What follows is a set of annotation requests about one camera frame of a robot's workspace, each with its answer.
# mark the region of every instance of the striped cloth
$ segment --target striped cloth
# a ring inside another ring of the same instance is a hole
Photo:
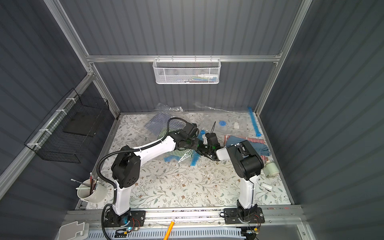
[[[228,138],[230,138],[231,136],[232,136],[232,135],[225,135],[225,136],[224,136],[224,146],[225,146],[225,144],[227,143]],[[250,141],[250,142],[258,142],[258,143],[265,144],[265,140],[264,140],[264,139],[258,139],[258,138],[253,138],[253,137],[239,137],[239,138],[248,140],[248,141]]]
[[[164,128],[167,127],[168,120],[172,116],[167,113],[159,113],[154,116],[144,127],[148,129],[151,133],[158,136]],[[178,120],[171,120],[169,123],[169,128],[180,129],[183,128],[184,124]]]
[[[160,135],[159,135],[159,137],[157,139],[160,139],[160,138],[164,137],[164,135],[166,134],[166,131],[167,131],[167,128],[166,127],[163,128],[163,130],[160,132]],[[183,157],[184,154],[190,153],[190,152],[192,152],[192,149],[187,149],[187,150],[183,150],[183,151],[173,150],[173,151],[167,152],[167,153],[169,155],[173,155],[173,156],[177,156],[177,157]]]
[[[228,138],[230,138],[230,137],[231,137],[231,135],[225,135],[225,136],[224,136],[224,146],[225,146],[225,144],[227,143]],[[258,143],[262,143],[262,144],[265,144],[265,145],[266,145],[266,142],[265,142],[264,139],[258,139],[258,138],[253,138],[253,137],[239,137],[239,138],[248,140],[248,141],[250,141],[250,142],[258,142]],[[260,156],[260,157],[262,158],[262,160],[263,160],[264,163],[268,160],[268,158],[267,158],[266,156]]]

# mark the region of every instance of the floral patterned table surface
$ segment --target floral patterned table surface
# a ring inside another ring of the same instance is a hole
[[[220,114],[218,118],[225,119],[231,124],[236,119],[226,113]],[[128,114],[122,117],[119,129],[114,137],[109,152],[120,150],[121,147],[141,146],[157,139],[152,133],[144,128],[144,125],[152,119],[155,114]],[[183,117],[190,122],[199,123],[204,121],[203,113],[177,113],[176,116]],[[251,119],[247,119],[248,137],[256,137]],[[224,143],[224,135],[218,134],[221,145]],[[171,160],[165,162],[162,154],[147,162],[140,169],[140,178],[132,189],[130,204],[133,209],[141,208],[168,208],[168,207],[221,207],[235,206],[240,194],[240,178],[235,173],[230,161],[214,162],[208,158],[200,157],[196,166],[190,166],[191,158],[177,162]],[[108,158],[103,167],[102,174],[112,179],[111,166],[116,156]],[[273,186],[271,192],[257,187],[258,205],[291,204],[286,190],[281,182],[280,175],[266,178],[263,171],[259,183]],[[113,197],[112,187],[108,188],[107,197],[97,203],[88,203],[86,209],[102,209],[105,204],[111,203]]]

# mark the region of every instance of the green and white striped cloth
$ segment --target green and white striped cloth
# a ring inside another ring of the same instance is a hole
[[[162,137],[164,137],[164,135],[166,134],[166,131],[167,131],[167,128],[163,128],[163,130],[161,130],[160,134],[159,134],[159,137],[157,139],[160,139]],[[183,151],[179,151],[179,150],[173,150],[173,151],[170,151],[170,152],[167,152],[169,155],[173,155],[173,156],[177,156],[177,157],[183,157],[184,154],[189,154],[191,155],[192,153],[192,149],[186,149],[186,150],[183,150]]]

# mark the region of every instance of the white robotic arm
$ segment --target white robotic arm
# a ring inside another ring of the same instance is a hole
[[[198,154],[205,156],[213,161],[230,160],[240,180],[240,196],[237,202],[238,207],[230,211],[233,217],[240,222],[247,222],[247,215],[254,216],[258,210],[256,199],[254,197],[257,176],[260,175],[263,166],[263,161],[256,153],[255,149],[248,141],[243,141],[228,147],[221,147],[218,143],[216,134],[207,133],[207,145],[197,138],[199,130],[196,124],[186,122],[183,129],[169,132],[160,140],[148,143],[141,147],[130,148],[125,146],[120,151],[113,152],[103,157],[96,168],[96,171],[101,179],[112,184],[115,188],[114,202],[112,211],[109,211],[109,222],[114,222],[113,226],[128,226],[131,219],[129,199],[131,196],[132,187],[139,179],[140,167],[151,159],[175,149],[193,149]],[[109,156],[118,154],[112,165],[112,177],[114,181],[105,178],[100,167],[102,162]]]
[[[154,142],[148,143],[148,144],[143,145],[141,147],[134,147],[133,149],[141,149],[141,148],[149,146],[149,145],[151,145],[157,141],[160,141],[160,140],[156,140]],[[155,157],[157,157],[163,153],[175,150],[175,146],[176,146],[176,142],[174,142],[174,139],[171,138],[170,136],[167,136],[165,138],[165,140],[162,141],[161,143],[159,143],[159,144],[157,144],[151,148],[148,148],[146,150],[135,152],[134,154],[140,158],[140,160],[141,160],[140,166],[143,166],[145,163],[147,163],[151,159],[153,159],[153,158],[155,158]],[[129,187],[120,188],[119,182],[117,180],[114,180],[114,181],[115,181],[116,186],[117,186],[117,189],[116,189],[117,190],[117,199],[116,199],[116,203],[113,204],[112,207],[113,207],[113,210],[115,211],[115,213],[120,216],[129,210],[129,199],[131,197],[131,190],[132,190],[132,187],[134,185],[129,186]]]

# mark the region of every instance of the red and white striped cloth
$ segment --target red and white striped cloth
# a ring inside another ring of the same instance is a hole
[[[227,143],[227,140],[228,140],[228,138],[229,138],[230,136],[232,136],[232,135],[225,135],[225,136],[224,136],[224,146],[225,146],[225,144]],[[265,144],[265,145],[266,145],[266,142],[265,142],[264,139],[258,139],[258,138],[253,138],[253,137],[239,137],[239,138],[248,140],[248,141],[250,141],[250,142],[258,142],[258,143],[262,143],[262,144]],[[260,157],[262,158],[262,160],[263,160],[264,163],[268,160],[268,158],[267,158],[266,156],[260,156]]]

